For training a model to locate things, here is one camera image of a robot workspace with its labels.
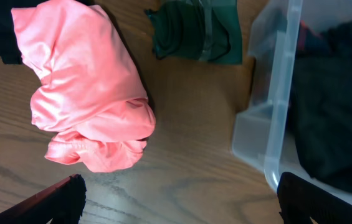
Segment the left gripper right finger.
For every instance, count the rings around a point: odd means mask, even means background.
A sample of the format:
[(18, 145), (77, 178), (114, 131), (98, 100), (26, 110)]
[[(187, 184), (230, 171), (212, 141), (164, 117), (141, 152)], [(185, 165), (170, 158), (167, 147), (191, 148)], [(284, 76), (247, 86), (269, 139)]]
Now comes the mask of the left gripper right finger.
[(285, 224), (352, 224), (352, 205), (291, 172), (281, 175), (277, 197)]

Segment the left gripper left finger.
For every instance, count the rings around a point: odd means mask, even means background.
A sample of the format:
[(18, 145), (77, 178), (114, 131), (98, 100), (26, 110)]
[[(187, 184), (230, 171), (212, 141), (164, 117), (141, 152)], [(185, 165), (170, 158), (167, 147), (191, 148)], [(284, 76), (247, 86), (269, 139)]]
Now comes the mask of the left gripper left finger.
[(0, 224), (78, 224), (86, 192), (82, 176), (73, 174), (1, 212)]

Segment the large black garment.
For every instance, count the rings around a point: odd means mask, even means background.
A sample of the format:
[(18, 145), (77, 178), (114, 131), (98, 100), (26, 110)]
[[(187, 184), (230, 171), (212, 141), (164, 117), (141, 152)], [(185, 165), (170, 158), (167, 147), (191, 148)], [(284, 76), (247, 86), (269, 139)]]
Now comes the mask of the large black garment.
[(308, 175), (352, 193), (352, 58), (296, 60), (290, 122)]

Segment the red navy plaid shirt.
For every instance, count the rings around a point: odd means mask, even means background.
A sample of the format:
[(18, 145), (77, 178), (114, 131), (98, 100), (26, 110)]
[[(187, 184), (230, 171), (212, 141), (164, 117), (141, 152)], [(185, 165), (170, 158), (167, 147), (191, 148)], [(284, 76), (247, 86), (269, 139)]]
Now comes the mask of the red navy plaid shirt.
[(297, 40), (297, 54), (319, 52), (323, 47), (321, 35), (313, 32), (303, 21), (300, 21)]

